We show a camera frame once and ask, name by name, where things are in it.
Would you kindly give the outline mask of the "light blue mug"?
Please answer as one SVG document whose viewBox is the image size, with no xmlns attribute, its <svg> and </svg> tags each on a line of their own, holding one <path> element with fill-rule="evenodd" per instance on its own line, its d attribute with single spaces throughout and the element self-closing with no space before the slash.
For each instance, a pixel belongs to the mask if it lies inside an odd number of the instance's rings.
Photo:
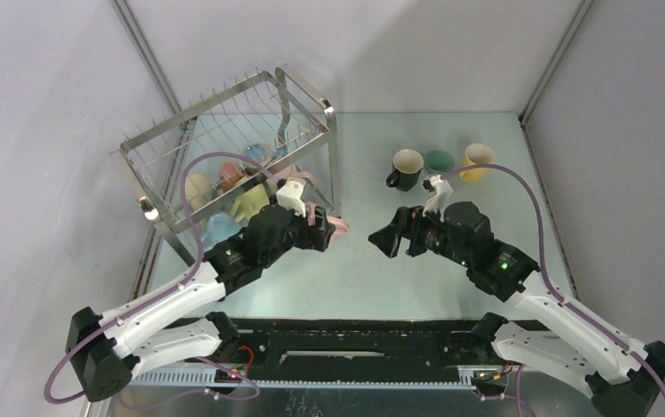
<svg viewBox="0 0 665 417">
<path fill-rule="evenodd" d="M 201 242 L 204 251 L 213 248 L 217 243 L 225 241 L 228 237 L 236 235 L 242 226 L 229 214 L 219 212 L 207 220 L 207 226 L 202 234 Z"/>
</svg>

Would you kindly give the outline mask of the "pink faceted mug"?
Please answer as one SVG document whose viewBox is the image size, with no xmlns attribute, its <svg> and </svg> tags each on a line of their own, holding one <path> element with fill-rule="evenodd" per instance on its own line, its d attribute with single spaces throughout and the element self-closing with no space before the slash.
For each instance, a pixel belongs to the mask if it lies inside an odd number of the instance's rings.
<svg viewBox="0 0 665 417">
<path fill-rule="evenodd" d="M 313 202 L 305 202 L 305 207 L 307 213 L 306 219 L 308 221 L 308 224 L 312 226 L 315 223 L 313 219 L 313 214 L 318 206 Z M 339 235 L 345 235 L 350 230 L 349 224 L 339 217 L 326 215 L 326 220 L 334 227 L 334 231 L 332 232 L 333 237 L 337 237 Z"/>
</svg>

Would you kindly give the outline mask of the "black mug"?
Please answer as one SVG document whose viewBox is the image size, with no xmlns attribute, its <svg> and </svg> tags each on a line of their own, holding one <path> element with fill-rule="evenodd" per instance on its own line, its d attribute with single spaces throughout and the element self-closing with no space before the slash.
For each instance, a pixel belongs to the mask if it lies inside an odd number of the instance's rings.
<svg viewBox="0 0 665 417">
<path fill-rule="evenodd" d="M 424 167 L 423 156 L 413 149 L 401 149 L 392 158 L 392 172 L 386 177 L 388 188 L 411 190 L 418 182 Z"/>
</svg>

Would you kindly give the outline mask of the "mint green mug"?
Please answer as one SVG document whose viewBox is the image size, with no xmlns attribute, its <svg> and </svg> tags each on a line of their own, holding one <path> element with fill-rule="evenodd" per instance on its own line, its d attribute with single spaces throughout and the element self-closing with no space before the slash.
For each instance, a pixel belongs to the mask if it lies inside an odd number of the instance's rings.
<svg viewBox="0 0 665 417">
<path fill-rule="evenodd" d="M 434 175 L 446 174 L 456 165 L 455 159 L 450 153 L 439 149 L 424 153 L 423 160 L 427 172 Z"/>
</svg>

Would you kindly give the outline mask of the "yellow mug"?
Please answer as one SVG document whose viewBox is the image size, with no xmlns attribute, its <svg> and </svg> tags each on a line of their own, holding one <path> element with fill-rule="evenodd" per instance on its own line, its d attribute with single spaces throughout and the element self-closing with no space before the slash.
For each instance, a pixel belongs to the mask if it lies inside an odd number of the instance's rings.
<svg viewBox="0 0 665 417">
<path fill-rule="evenodd" d="M 482 143 L 470 144 L 464 152 L 463 166 L 469 167 L 479 164 L 491 164 L 494 161 L 495 153 L 492 148 Z M 459 174 L 464 182 L 479 182 L 486 174 L 487 169 L 470 169 Z"/>
</svg>

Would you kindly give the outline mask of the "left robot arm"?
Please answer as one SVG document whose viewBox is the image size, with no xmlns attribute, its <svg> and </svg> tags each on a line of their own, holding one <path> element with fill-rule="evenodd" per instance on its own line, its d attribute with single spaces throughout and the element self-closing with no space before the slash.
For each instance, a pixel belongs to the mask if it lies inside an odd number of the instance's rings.
<svg viewBox="0 0 665 417">
<path fill-rule="evenodd" d="M 324 252 L 348 225 L 322 207 L 297 215 L 279 204 L 265 206 L 246 227 L 217 242 L 185 273 L 118 308 L 72 315 L 65 351 L 91 402 L 122 391 L 138 375 L 195 356 L 230 361 L 239 350 L 226 314 L 211 312 L 179 328 L 170 324 L 208 303 L 221 301 L 260 279 L 292 248 Z"/>
</svg>

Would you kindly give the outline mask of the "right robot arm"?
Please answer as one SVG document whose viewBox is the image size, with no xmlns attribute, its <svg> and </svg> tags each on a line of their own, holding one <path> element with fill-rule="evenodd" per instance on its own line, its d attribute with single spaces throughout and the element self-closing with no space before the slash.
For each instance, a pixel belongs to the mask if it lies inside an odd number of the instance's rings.
<svg viewBox="0 0 665 417">
<path fill-rule="evenodd" d="M 665 391 L 664 342 L 632 338 L 549 288 L 537 262 L 496 239 L 489 218 L 472 202 L 455 202 L 442 214 L 400 207 L 368 237 L 389 258 L 404 239 L 409 256 L 432 252 L 465 267 L 476 288 L 532 314 L 554 334 L 545 338 L 487 313 L 471 330 L 475 360 L 500 357 L 533 367 L 584 394 L 602 416 L 646 416 Z"/>
</svg>

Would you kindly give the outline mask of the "steel two-tier dish rack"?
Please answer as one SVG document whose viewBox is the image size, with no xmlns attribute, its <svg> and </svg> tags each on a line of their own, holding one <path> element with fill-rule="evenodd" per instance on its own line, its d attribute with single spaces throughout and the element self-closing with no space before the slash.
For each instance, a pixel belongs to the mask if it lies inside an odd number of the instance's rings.
<svg viewBox="0 0 665 417">
<path fill-rule="evenodd" d="M 195 158 L 206 155 L 193 170 L 214 183 L 214 199 L 193 212 L 196 221 L 234 200 L 265 176 L 249 164 L 243 151 L 254 143 L 284 148 L 286 156 L 265 166 L 277 173 L 296 164 L 318 178 L 310 197 L 339 215 L 340 164 L 337 115 L 331 102 L 296 69 L 283 64 L 259 70 L 190 105 L 144 131 L 126 138 L 112 158 L 142 212 L 159 236 L 187 264 L 196 246 L 181 205 L 182 173 Z M 219 169 L 235 162 L 246 177 L 230 191 L 220 187 Z"/>
</svg>

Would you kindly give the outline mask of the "yellow-green mug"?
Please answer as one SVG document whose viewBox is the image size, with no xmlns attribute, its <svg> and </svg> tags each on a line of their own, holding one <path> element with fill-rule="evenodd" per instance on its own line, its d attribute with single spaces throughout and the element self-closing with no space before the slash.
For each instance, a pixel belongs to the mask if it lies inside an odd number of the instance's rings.
<svg viewBox="0 0 665 417">
<path fill-rule="evenodd" d="M 229 210 L 229 214 L 237 221 L 250 220 L 270 202 L 267 188 L 258 184 L 242 195 L 239 195 Z"/>
</svg>

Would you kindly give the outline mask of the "large pink mug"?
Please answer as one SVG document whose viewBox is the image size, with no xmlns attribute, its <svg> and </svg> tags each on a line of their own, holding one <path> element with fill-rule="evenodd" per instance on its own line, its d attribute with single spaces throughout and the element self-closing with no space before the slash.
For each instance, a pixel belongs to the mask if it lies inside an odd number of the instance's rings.
<svg viewBox="0 0 665 417">
<path fill-rule="evenodd" d="M 288 180 L 288 179 L 301 180 L 302 182 L 308 182 L 312 187 L 312 189 L 317 188 L 317 179 L 314 176 L 314 174 L 299 169 L 296 164 L 291 164 L 283 168 L 281 171 L 277 172 L 275 176 L 279 180 Z"/>
</svg>

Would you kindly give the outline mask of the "orange-red cup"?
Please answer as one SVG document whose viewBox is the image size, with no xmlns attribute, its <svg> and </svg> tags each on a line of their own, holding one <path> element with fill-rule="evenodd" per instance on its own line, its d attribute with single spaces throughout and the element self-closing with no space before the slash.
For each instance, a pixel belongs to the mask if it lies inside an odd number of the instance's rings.
<svg viewBox="0 0 665 417">
<path fill-rule="evenodd" d="M 226 193 L 246 177 L 246 172 L 235 162 L 225 162 L 219 169 L 219 177 L 221 190 Z"/>
</svg>

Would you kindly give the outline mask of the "blue-rimmed cup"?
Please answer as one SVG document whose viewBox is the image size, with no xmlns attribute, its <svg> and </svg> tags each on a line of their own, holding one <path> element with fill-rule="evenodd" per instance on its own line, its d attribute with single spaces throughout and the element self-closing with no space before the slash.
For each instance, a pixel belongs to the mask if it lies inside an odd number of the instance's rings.
<svg viewBox="0 0 665 417">
<path fill-rule="evenodd" d="M 243 155 L 246 158 L 252 159 L 264 166 L 269 166 L 286 156 L 286 154 L 287 151 L 284 148 L 272 149 L 269 145 L 260 142 L 249 145 L 243 151 Z"/>
</svg>

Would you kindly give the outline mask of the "cream decorated mug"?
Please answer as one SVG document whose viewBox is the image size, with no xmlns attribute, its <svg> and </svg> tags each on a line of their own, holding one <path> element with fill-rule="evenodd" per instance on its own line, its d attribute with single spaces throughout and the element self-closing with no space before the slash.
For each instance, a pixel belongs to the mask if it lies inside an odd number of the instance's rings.
<svg viewBox="0 0 665 417">
<path fill-rule="evenodd" d="M 214 199 L 214 183 L 202 173 L 192 173 L 184 182 L 184 195 L 189 207 L 196 211 Z"/>
</svg>

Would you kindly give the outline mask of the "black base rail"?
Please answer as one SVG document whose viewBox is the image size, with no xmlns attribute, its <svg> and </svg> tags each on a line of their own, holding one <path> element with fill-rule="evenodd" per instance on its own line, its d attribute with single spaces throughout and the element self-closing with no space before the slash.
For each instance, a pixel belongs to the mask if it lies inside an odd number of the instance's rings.
<svg viewBox="0 0 665 417">
<path fill-rule="evenodd" d="M 439 385 L 502 379 L 515 365 L 471 333 L 474 320 L 234 318 L 238 335 L 211 359 L 258 384 Z"/>
</svg>

